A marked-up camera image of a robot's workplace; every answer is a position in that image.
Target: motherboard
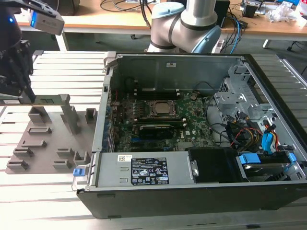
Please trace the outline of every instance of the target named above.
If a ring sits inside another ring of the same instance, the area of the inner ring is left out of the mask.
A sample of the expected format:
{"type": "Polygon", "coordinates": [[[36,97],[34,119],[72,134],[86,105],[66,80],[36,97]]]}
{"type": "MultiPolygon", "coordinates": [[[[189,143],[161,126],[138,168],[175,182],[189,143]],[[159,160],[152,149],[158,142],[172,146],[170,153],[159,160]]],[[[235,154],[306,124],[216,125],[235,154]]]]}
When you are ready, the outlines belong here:
{"type": "Polygon", "coordinates": [[[203,98],[195,92],[118,95],[112,100],[114,151],[184,151],[213,146],[204,110],[203,98]]]}

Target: blue cable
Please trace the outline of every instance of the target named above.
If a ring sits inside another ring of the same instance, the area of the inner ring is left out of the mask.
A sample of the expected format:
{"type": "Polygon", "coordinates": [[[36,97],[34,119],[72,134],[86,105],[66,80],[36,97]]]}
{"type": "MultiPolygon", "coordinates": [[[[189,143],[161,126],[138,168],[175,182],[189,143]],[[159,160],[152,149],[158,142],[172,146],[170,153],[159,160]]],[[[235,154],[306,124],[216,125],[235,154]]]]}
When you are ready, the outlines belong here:
{"type": "Polygon", "coordinates": [[[240,34],[240,24],[239,24],[239,22],[238,22],[237,19],[235,19],[235,18],[233,18],[233,17],[228,17],[228,18],[233,19],[233,20],[236,22],[237,26],[238,26],[238,33],[237,33],[237,35],[236,35],[235,44],[234,44],[234,46],[232,47],[232,50],[231,50],[231,52],[230,52],[230,53],[232,54],[232,52],[235,50],[235,48],[236,48],[236,46],[237,46],[237,42],[238,42],[238,38],[239,38],[239,34],[240,34]]]}

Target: desk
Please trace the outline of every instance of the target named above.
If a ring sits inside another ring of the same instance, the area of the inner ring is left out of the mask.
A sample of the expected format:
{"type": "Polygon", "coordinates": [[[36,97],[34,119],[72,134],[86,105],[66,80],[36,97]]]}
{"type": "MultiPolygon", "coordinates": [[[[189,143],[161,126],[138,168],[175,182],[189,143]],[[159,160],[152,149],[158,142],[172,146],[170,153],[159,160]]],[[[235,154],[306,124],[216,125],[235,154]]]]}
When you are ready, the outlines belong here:
{"type": "MultiPolygon", "coordinates": [[[[149,35],[150,30],[146,26],[140,12],[108,12],[100,8],[101,0],[81,0],[79,10],[75,16],[64,16],[64,32],[57,36],[57,41],[61,51],[68,50],[65,32],[67,33],[97,33],[97,34],[141,34],[149,35]]],[[[230,7],[240,3],[240,0],[231,0],[230,7]]],[[[132,7],[135,4],[123,3],[122,8],[132,7]]],[[[115,10],[112,3],[104,5],[107,9],[115,10]]],[[[233,9],[232,12],[239,18],[242,12],[233,9]]],[[[146,9],[148,20],[151,21],[150,13],[146,9]]],[[[16,19],[21,30],[37,31],[30,27],[25,16],[16,15],[16,19]]],[[[307,41],[307,27],[297,27],[295,22],[270,23],[264,15],[255,18],[240,18],[248,23],[248,27],[243,33],[244,38],[270,39],[270,40],[297,40],[307,41]]],[[[222,33],[231,34],[233,24],[226,20],[222,33]]]]}

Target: power supply label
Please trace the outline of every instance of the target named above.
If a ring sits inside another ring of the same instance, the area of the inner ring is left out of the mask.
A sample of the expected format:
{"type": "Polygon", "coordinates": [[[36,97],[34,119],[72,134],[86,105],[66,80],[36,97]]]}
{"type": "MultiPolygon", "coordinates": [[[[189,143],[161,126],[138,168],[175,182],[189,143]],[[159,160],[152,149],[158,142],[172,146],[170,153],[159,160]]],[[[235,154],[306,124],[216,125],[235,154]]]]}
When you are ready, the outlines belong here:
{"type": "Polygon", "coordinates": [[[166,158],[132,158],[131,184],[169,184],[166,158]]]}

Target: blue latch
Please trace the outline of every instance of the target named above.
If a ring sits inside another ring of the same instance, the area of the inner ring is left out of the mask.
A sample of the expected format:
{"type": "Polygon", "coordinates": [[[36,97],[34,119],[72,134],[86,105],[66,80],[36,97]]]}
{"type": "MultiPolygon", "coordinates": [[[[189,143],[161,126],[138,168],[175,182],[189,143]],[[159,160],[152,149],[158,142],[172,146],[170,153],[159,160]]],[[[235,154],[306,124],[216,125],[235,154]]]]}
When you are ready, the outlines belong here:
{"type": "Polygon", "coordinates": [[[288,158],[290,159],[291,163],[296,161],[296,156],[293,153],[289,153],[288,158]]]}
{"type": "Polygon", "coordinates": [[[239,156],[242,164],[259,164],[261,163],[258,154],[256,153],[243,153],[239,156]]]}
{"type": "Polygon", "coordinates": [[[73,176],[85,176],[85,169],[76,168],[73,170],[73,176]]]}
{"type": "Polygon", "coordinates": [[[261,146],[264,151],[267,151],[268,155],[273,154],[271,151],[271,145],[273,143],[274,136],[272,133],[264,133],[262,136],[261,146]]]}

